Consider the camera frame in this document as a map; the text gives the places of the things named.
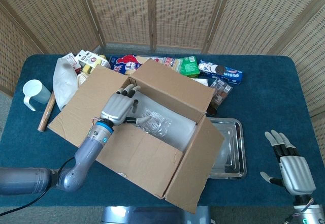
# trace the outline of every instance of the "mug handle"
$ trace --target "mug handle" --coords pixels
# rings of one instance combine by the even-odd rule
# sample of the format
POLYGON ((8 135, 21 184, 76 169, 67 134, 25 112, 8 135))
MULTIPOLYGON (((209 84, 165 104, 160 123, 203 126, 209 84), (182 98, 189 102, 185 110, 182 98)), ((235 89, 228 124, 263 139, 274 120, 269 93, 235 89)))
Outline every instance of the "mug handle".
POLYGON ((29 103, 30 96, 26 96, 24 98, 24 104, 27 105, 28 108, 30 108, 32 111, 36 111, 35 108, 29 103))

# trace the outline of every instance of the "open cardboard box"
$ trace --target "open cardboard box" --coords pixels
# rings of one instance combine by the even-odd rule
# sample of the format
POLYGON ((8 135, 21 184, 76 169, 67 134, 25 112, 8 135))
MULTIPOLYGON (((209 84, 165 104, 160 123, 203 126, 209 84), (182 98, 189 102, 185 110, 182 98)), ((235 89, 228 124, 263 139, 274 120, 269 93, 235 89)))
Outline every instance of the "open cardboard box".
POLYGON ((183 153, 134 125, 122 124, 114 128, 96 160, 156 197, 194 213, 223 142, 221 133, 205 116, 213 89, 153 60, 129 77, 97 66, 49 128, 79 147, 91 119, 101 114, 117 89, 130 83, 140 85, 141 93, 161 105, 195 121, 196 130, 183 153))

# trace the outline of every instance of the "white mug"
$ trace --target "white mug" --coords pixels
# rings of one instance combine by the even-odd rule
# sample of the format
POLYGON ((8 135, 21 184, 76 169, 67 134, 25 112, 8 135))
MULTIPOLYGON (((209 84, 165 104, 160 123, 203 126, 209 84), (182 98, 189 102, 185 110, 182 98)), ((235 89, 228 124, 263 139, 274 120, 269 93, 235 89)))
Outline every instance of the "white mug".
POLYGON ((35 108, 29 103, 30 98, 42 103, 48 103, 51 93, 50 91, 41 83, 40 80, 32 79, 25 83, 22 88, 25 94, 24 104, 27 105, 32 111, 36 111, 35 108))

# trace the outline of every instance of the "blue snack package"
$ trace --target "blue snack package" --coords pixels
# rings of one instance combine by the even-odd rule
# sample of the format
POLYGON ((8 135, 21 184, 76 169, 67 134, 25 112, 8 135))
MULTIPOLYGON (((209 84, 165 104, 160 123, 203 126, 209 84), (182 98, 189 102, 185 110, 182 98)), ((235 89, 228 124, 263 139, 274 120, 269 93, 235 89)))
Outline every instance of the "blue snack package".
POLYGON ((126 55, 124 57, 112 56, 110 59, 112 70, 122 73, 131 74, 136 71, 142 64, 138 62, 134 55, 126 55))
POLYGON ((221 78, 224 81, 232 84, 240 84, 243 77, 242 71, 221 65, 216 65, 203 60, 200 60, 199 62, 199 70, 211 78, 221 78))

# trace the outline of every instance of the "woven panel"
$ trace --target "woven panel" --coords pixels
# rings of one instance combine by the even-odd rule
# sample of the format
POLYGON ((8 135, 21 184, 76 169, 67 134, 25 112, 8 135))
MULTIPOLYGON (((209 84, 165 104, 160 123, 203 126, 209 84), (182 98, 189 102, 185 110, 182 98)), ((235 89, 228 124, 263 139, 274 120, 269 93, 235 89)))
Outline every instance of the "woven panel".
POLYGON ((106 42, 149 44, 147 0, 91 0, 106 42))
POLYGON ((227 0, 210 53, 266 54, 311 0, 227 0))
POLYGON ((156 0, 157 45, 202 48, 217 0, 156 0))
POLYGON ((325 5, 281 51, 298 71, 308 110, 325 105, 325 5))
POLYGON ((0 11, 0 85, 14 93, 26 58, 36 53, 37 47, 0 11))
POLYGON ((312 121, 316 139, 319 145, 321 158, 325 165, 325 117, 312 121))
POLYGON ((81 0, 6 0, 50 53, 98 45, 81 0))

